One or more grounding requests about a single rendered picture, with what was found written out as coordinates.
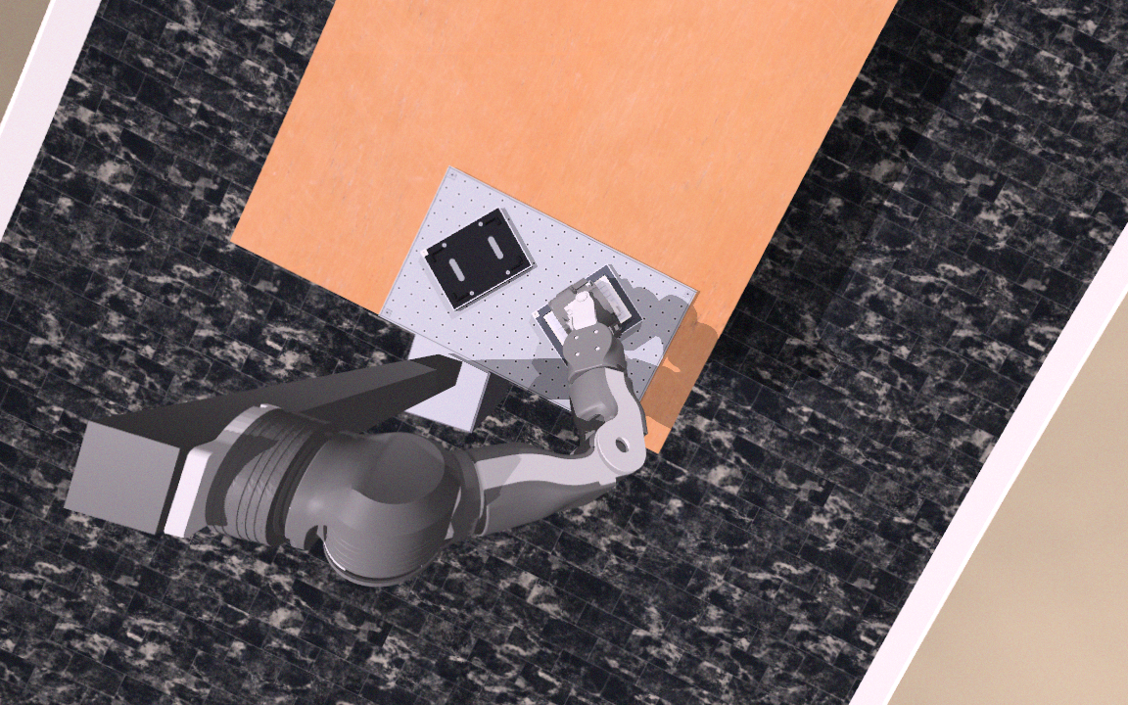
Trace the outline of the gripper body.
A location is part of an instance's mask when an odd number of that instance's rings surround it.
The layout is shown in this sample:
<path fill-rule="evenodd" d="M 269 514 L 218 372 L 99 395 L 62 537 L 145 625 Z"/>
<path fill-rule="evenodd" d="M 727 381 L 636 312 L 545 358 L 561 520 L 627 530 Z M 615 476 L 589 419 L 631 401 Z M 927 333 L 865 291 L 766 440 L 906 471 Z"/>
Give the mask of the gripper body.
<path fill-rule="evenodd" d="M 558 296 L 558 298 L 554 298 L 554 299 L 552 299 L 549 301 L 549 307 L 552 309 L 552 315 L 555 315 L 555 317 L 558 318 L 561 327 L 563 327 L 563 329 L 565 331 L 565 333 L 567 333 L 567 335 L 569 335 L 570 331 L 573 331 L 573 327 L 572 327 L 572 318 L 570 318 L 567 309 L 564 309 L 564 307 L 569 306 L 569 303 L 571 303 L 572 301 L 575 301 L 576 300 L 576 296 L 579 293 L 583 293 L 584 291 L 587 291 L 587 293 L 589 293 L 589 291 L 592 289 L 592 287 L 596 287 L 594 284 L 592 284 L 592 281 L 590 281 L 590 284 L 591 284 L 591 287 L 584 285 L 584 287 L 581 287 L 581 289 L 578 289 L 578 291 L 572 291 L 572 290 L 567 289 L 567 290 L 564 291 L 564 293 L 561 293 Z M 569 321 L 570 321 L 570 324 L 569 324 Z M 615 325 L 618 325 L 619 327 L 622 327 L 622 320 L 615 321 L 615 324 L 613 324 L 613 326 L 609 326 L 609 329 L 613 331 L 613 335 L 615 335 L 615 327 L 614 327 Z"/>

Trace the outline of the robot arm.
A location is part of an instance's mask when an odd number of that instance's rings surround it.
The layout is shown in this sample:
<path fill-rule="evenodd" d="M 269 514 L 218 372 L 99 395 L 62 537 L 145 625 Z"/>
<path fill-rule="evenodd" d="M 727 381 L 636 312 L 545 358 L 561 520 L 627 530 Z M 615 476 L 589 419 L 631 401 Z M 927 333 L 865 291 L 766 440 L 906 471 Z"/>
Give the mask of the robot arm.
<path fill-rule="evenodd" d="M 561 350 L 581 434 L 573 452 L 520 442 L 448 452 L 426 437 L 362 437 L 263 404 L 191 449 L 164 532 L 188 539 L 208 526 L 268 547 L 290 539 L 303 550 L 321 539 L 342 579 L 388 588 L 416 578 L 474 532 L 590 504 L 643 467 L 646 418 L 628 378 L 629 356 L 609 329 L 622 308 L 592 287 L 564 309 L 573 331 Z"/>

